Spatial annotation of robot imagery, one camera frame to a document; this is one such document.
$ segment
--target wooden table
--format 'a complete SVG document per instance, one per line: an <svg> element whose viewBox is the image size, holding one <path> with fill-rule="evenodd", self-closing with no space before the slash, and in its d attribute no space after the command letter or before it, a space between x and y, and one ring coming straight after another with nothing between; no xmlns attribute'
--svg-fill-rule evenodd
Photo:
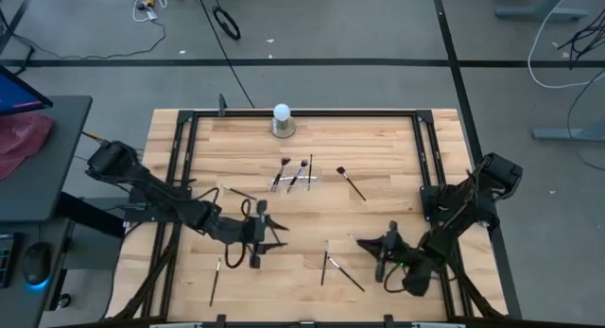
<svg viewBox="0 0 605 328"><path fill-rule="evenodd" d="M157 110L151 122L143 163L161 179L166 175L177 113ZM458 183L466 178L470 162L457 111L433 110L433 114L447 181ZM268 131L266 118L199 120L190 176L197 179L191 185L194 195L225 184L267 199L268 212L290 229L278 232L288 246L263 256L261 269L250 269L248 259L237 269L223 265L215 303L209 307L216 261L223 256L224 246L183 228L168 319L214 321L217 314L226 314L228 321L381 321L392 314L400 321L444 320L438 280L432 281L424 297L389 294L374 281L373 258L354 241L384 234L395 220L405 241L415 246L429 228L420 203L422 179L411 121L397 117L296 121L294 136L277 139ZM423 131L424 145L429 147L424 127ZM322 169L322 185L287 196L268 192L268 179L275 175L281 157L291 157L296 165L309 154L313 154L314 168ZM337 174L341 165L367 202ZM433 164L429 167L437 184ZM181 172L182 162L176 175ZM241 218L242 200L222 189L217 203L224 216ZM155 226L142 225L124 242L109 316L126 304L147 275ZM273 241L270 232L267 237ZM334 258L365 287L365 293L332 266L326 271L325 285L320 286L326 240ZM487 231L475 225L460 238L460 247L469 277L496 309L506 312ZM231 259L236 259L239 245L230 252ZM389 287L401 286L402 277L399 269ZM451 286L461 315L458 284ZM160 286L156 293L161 293ZM154 298L152 313L157 312L159 298Z"/></svg>

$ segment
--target monitor screen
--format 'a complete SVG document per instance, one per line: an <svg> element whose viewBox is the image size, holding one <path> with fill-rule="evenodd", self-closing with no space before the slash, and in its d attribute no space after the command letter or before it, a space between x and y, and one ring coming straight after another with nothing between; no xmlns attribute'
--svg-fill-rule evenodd
<svg viewBox="0 0 605 328"><path fill-rule="evenodd" d="M35 111L52 103L8 70L0 70L0 115Z"/></svg>

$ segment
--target paintbrush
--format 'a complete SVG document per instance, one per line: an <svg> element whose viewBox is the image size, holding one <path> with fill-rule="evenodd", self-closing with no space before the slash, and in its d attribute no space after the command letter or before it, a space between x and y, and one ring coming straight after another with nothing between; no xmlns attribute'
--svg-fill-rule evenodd
<svg viewBox="0 0 605 328"><path fill-rule="evenodd" d="M301 167L299 168L299 172L296 174L296 176L294 176L294 178L292 178L292 181L290 182L290 185L287 186L287 191L286 192L290 192L290 190L292 190L292 186L294 186L294 183L296 182L296 180L299 178L299 176L301 175L301 173L303 172L304 168L309 164L309 162L306 159L303 159L301 161Z"/></svg>
<svg viewBox="0 0 605 328"><path fill-rule="evenodd" d="M346 171L345 171L344 167L341 166L341 167L337 168L337 172L339 174L341 174L342 177L344 177L344 179L346 179L349 182L349 184L353 187L353 189L355 189L355 191L357 192L357 194L360 197L363 198L363 201L367 201L366 198L363 197L363 195L361 194L361 192L359 192L359 190L357 190L357 187L355 186L355 184L353 184L353 182L351 181L351 179L349 179L349 176L347 176L347 174L345 173Z"/></svg>
<svg viewBox="0 0 605 328"><path fill-rule="evenodd" d="M328 241L325 241L325 252L323 253L323 268L321 269L321 285L323 285L323 278L325 277L325 265L328 262Z"/></svg>
<svg viewBox="0 0 605 328"><path fill-rule="evenodd" d="M313 154L311 154L311 160L309 160L309 181L307 183L307 191L311 191L311 172L313 171Z"/></svg>
<svg viewBox="0 0 605 328"><path fill-rule="evenodd" d="M338 263L336 263L333 259L332 256L328 256L328 259L330 260L330 262L332 262L332 264L334 265L334 267L336 267L338 270L340 270L340 272L342 272L345 276L347 276L347 278L353 282L355 285L357 285L357 287L359 289L361 289L361 291L365 292L366 289L364 289L361 285L359 285L359 283L353 279L353 277L351 277L351 275L349 275L349 273L347 271L345 271L343 268L341 268Z"/></svg>
<svg viewBox="0 0 605 328"><path fill-rule="evenodd" d="M280 182L280 178L282 177L282 173L284 173L284 167L290 163L290 158L284 157L282 158L282 167L280 171L277 172L277 176L275 176L275 181L273 181L273 185L271 186L271 192L275 192L277 190L277 184Z"/></svg>
<svg viewBox="0 0 605 328"><path fill-rule="evenodd" d="M237 190L235 190L234 188L231 188L231 187L229 187L229 186L225 186L225 185L223 185L223 187L224 187L225 189L227 189L227 190L231 191L231 192L235 192L235 193L236 193L236 194L238 194L239 196L244 196L244 197L249 198L249 199L252 199L252 200L258 200L256 197L253 197L253 196L251 196L251 195L247 195L247 194L245 194L245 193L243 193L243 192L241 192L241 191L237 191Z"/></svg>
<svg viewBox="0 0 605 328"><path fill-rule="evenodd" d="M212 284L212 294L210 295L210 306L212 306L212 302L215 300L216 282L218 281L219 272L220 272L220 258L218 259L218 263L216 263L215 282Z"/></svg>

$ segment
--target white cable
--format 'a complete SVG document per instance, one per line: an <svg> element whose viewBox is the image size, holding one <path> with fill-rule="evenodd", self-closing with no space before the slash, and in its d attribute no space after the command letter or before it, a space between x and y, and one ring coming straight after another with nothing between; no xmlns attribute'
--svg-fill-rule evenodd
<svg viewBox="0 0 605 328"><path fill-rule="evenodd" d="M144 19L137 19L136 18L136 10L137 10L137 6L139 5L139 1L140 0L134 0L134 2L133 2L133 5L132 5L132 19L134 20L134 22L149 21L149 17L146 17ZM160 6L162 6L162 8L168 7L168 0L159 0L159 1L160 1Z"/></svg>
<svg viewBox="0 0 605 328"><path fill-rule="evenodd" d="M538 30L538 33L536 34L536 39L533 42L533 46L531 46L531 50L529 51L529 56L527 57L527 68L529 69L529 73L531 74L531 78L533 78L533 80L541 85L544 88L548 88L548 89L563 89L563 88L569 88L569 87L578 87L578 86L585 86L589 83L591 83L591 81L586 81L586 82L577 82L577 83L569 83L569 84L565 84L565 85L547 85L542 83L541 81L539 81L536 76L533 74L533 70L531 69L531 56L533 56L533 52L536 49L536 44L538 43L538 39L540 39L540 34L542 33L542 30L545 27L546 22L548 22L548 19L550 18L550 15L552 15L552 13L555 11L556 8L559 7L559 5L561 4L563 0L559 1L559 3L557 3L557 5L555 6L555 8L553 8L548 15L546 15L546 18L544 18L544 21L542 22L542 25L540 26L540 29ZM605 75L602 75L598 78L596 78L594 81L598 81L602 78L605 78Z"/></svg>

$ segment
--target computer mouse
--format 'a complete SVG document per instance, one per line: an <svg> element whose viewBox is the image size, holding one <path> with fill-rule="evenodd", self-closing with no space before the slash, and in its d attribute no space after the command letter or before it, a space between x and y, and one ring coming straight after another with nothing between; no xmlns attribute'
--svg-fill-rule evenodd
<svg viewBox="0 0 605 328"><path fill-rule="evenodd" d="M39 285L50 274L50 244L38 242L30 245L23 257L23 276L30 285Z"/></svg>

